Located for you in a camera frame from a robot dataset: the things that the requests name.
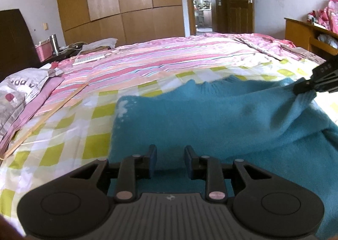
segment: checkered bedsheet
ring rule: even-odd
[[[310,77],[316,64],[290,58],[253,67],[220,66],[197,69],[149,83],[90,93],[71,107],[63,107],[47,120],[4,161],[0,168],[0,213],[21,233],[16,207],[29,190],[66,174],[98,157],[109,154],[110,136],[117,100],[124,95],[156,96],[175,89],[188,80],[214,81],[229,75],[241,80],[277,81],[285,77]],[[338,119],[338,95],[319,94],[317,103],[333,121]],[[33,118],[19,131],[20,138],[41,118]]]

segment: white keyboard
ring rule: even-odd
[[[104,54],[100,54],[100,55],[92,55],[92,56],[85,57],[85,58],[75,59],[73,66],[79,65],[79,64],[84,64],[84,63],[95,61],[95,60],[99,60],[99,59],[102,59],[104,57],[105,57]]]

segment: teal sweater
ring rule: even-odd
[[[122,97],[109,161],[145,154],[155,144],[157,172],[138,182],[139,192],[203,192],[204,182],[186,175],[186,145],[222,162],[243,158],[316,193],[326,209],[317,236],[338,234],[338,127],[312,103],[314,91],[296,96],[293,85],[231,76],[200,85],[191,80],[153,98]]]

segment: wooden nightstand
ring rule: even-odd
[[[62,61],[64,59],[68,59],[72,56],[75,56],[79,53],[80,50],[81,49],[67,49],[66,51],[64,51],[63,53],[61,53],[59,55],[52,55],[48,59],[41,62],[41,67],[44,66],[45,64],[48,64],[48,63],[51,63],[51,62],[55,62],[55,61],[59,62],[59,61]]]
[[[293,42],[297,47],[302,47],[309,52],[329,60],[335,55],[338,55],[338,49],[331,47],[317,38],[320,34],[328,34],[338,40],[338,35],[329,30],[314,26],[310,23],[305,23],[289,18],[285,18],[285,39]]]

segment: pink striped comforter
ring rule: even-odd
[[[65,80],[37,114],[52,109],[86,82],[89,85],[66,106],[91,92],[120,90],[199,68],[255,66],[273,60],[273,54],[297,58],[281,44],[293,46],[289,41],[258,34],[206,34],[121,46],[106,51],[111,53],[109,57],[76,66],[72,66],[72,60],[64,60],[59,67],[65,72]]]

